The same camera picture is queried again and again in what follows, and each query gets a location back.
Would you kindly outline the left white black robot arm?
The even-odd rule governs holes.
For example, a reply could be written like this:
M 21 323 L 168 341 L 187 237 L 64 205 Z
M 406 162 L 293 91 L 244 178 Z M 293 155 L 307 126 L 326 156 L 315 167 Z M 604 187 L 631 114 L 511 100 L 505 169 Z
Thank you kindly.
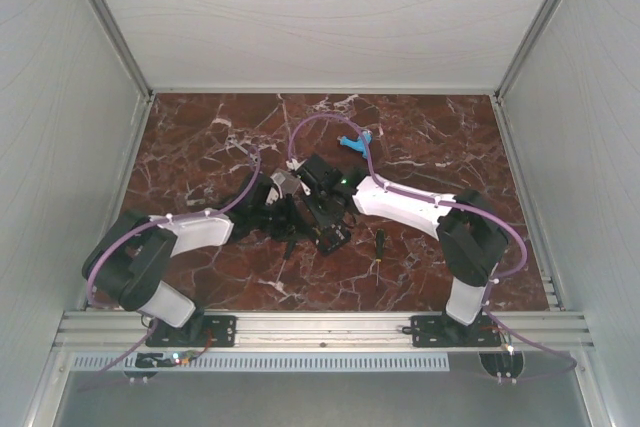
M 184 345 L 199 342 L 206 322 L 193 300 L 164 281 L 170 260 L 205 247 L 237 244 L 259 230 L 278 242 L 305 234 L 293 194 L 300 181 L 278 170 L 249 175 L 238 196 L 220 209 L 176 217 L 129 210 L 120 215 L 85 260 L 87 286 L 126 311 L 154 317 Z

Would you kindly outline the black fuse box base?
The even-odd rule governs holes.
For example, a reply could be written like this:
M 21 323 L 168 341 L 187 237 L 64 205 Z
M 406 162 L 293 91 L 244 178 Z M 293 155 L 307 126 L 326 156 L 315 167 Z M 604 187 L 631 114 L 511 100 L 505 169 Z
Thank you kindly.
M 315 230 L 315 245 L 319 253 L 328 256 L 351 240 L 351 232 L 343 223 L 334 223 Z

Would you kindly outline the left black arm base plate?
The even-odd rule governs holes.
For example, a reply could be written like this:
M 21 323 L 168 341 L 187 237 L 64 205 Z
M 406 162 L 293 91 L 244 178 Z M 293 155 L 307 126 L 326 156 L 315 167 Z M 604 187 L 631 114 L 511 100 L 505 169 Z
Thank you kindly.
M 235 345 L 236 327 L 236 316 L 205 313 L 194 316 L 181 328 L 161 322 L 145 345 L 179 349 L 229 348 Z

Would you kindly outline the clear plastic fuse box lid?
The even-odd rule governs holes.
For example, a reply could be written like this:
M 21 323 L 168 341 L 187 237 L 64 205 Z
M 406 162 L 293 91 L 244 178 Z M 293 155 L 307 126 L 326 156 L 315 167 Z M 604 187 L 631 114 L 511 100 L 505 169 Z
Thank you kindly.
M 277 169 L 271 175 L 280 198 L 295 194 L 300 188 L 300 180 L 288 171 Z

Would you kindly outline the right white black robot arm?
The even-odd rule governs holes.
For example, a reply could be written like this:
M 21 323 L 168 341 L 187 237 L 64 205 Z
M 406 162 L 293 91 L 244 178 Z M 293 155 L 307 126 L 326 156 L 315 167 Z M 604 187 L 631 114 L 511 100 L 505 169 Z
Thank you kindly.
M 437 194 L 360 168 L 343 173 L 316 154 L 291 165 L 303 186 L 302 200 L 319 226 L 339 223 L 351 213 L 391 220 L 437 240 L 453 275 L 443 335 L 457 345 L 475 336 L 489 277 L 508 244 L 506 229 L 491 218 L 479 192 Z

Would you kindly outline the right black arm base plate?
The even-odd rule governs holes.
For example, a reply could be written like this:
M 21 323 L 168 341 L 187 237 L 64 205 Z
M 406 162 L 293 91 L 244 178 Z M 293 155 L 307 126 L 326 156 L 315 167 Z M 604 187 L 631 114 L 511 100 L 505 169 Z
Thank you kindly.
M 412 346 L 417 348 L 497 348 L 503 344 L 499 327 L 484 314 L 468 326 L 446 313 L 414 315 L 400 331 L 410 336 Z

